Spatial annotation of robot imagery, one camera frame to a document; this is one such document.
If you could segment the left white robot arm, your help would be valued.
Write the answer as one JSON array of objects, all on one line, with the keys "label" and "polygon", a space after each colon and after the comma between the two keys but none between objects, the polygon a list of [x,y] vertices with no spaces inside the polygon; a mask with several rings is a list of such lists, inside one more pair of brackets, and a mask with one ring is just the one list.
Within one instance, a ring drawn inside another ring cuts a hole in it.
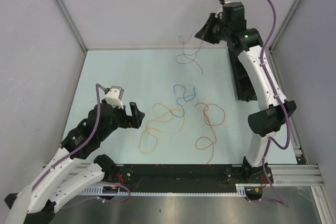
[{"label": "left white robot arm", "polygon": [[50,223],[56,213],[66,209],[66,204],[84,189],[95,183],[112,181],[117,166],[106,154],[97,156],[93,163],[71,179],[65,178],[113,131],[141,126],[145,114],[134,102],[130,103],[130,109],[132,114],[127,115],[124,106],[113,107],[102,101],[89,111],[88,116],[69,131],[37,178],[21,192],[5,198],[10,209],[6,223]]}]

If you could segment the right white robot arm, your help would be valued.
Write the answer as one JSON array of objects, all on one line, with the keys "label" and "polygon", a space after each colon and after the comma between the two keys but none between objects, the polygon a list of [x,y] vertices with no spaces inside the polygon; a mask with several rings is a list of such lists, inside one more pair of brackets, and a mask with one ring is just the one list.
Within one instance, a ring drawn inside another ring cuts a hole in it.
[{"label": "right white robot arm", "polygon": [[243,4],[219,1],[222,8],[217,13],[210,13],[206,24],[195,37],[211,44],[226,42],[229,54],[237,58],[250,79],[259,111],[248,116],[253,136],[243,159],[242,177],[249,183],[259,183],[271,177],[271,172],[266,169],[270,144],[281,127],[288,125],[289,117],[297,106],[279,88],[258,30],[247,28]]}]

